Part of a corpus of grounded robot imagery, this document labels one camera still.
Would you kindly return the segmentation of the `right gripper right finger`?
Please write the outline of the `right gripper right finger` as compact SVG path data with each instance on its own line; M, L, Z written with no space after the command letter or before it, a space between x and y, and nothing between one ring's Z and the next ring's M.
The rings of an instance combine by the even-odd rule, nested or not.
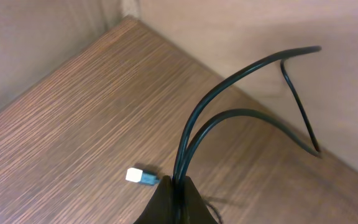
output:
M180 188L179 224L218 224L190 177Z

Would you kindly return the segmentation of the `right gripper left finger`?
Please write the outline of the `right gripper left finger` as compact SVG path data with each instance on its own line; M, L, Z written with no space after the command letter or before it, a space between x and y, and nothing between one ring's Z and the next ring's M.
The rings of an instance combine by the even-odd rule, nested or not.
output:
M173 186L169 176L163 176L144 211L134 224L174 224Z

